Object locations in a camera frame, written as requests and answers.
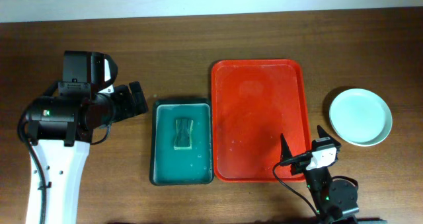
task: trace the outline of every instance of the wooden table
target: wooden table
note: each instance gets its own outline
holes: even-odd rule
[[[390,106],[392,132],[374,147],[344,142],[330,171],[359,181],[358,217],[423,220],[423,8],[0,24],[0,222],[24,223],[30,159],[15,128],[25,106],[61,79],[64,50],[110,54],[119,67],[115,85],[140,81],[150,107],[167,96],[209,96],[210,68],[220,59],[294,59],[303,69],[313,139],[317,124],[334,135],[326,119],[333,94],[369,89]],[[208,185],[153,186],[150,150],[151,113],[116,124],[105,143],[91,147],[77,222],[312,216],[278,183],[215,178]],[[304,183],[292,186],[310,198]]]

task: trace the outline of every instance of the white bowl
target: white bowl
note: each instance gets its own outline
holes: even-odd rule
[[[365,89],[340,93],[330,105],[329,118],[342,139],[359,146],[381,143],[392,128],[392,113],[386,102]]]

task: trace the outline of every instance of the green sponge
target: green sponge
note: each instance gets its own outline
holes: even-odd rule
[[[176,137],[174,139],[173,149],[192,149],[192,124],[194,122],[188,118],[176,119]]]

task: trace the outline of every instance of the plastic tray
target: plastic tray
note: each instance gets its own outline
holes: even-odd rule
[[[175,120],[190,118],[192,148],[174,149]],[[208,184],[213,180],[212,116],[204,98],[158,100],[153,107],[150,182],[154,185]]]
[[[211,71],[215,175],[226,182],[271,182],[280,134],[292,155],[311,148],[300,66],[288,59],[225,60]],[[290,167],[276,174],[285,181]]]

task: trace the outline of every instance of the red tray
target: red tray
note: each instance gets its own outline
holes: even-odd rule
[[[311,148],[300,66],[288,59],[225,60],[211,71],[213,159],[226,182],[271,182],[280,161],[280,134],[292,155]],[[290,167],[276,174],[285,181]]]

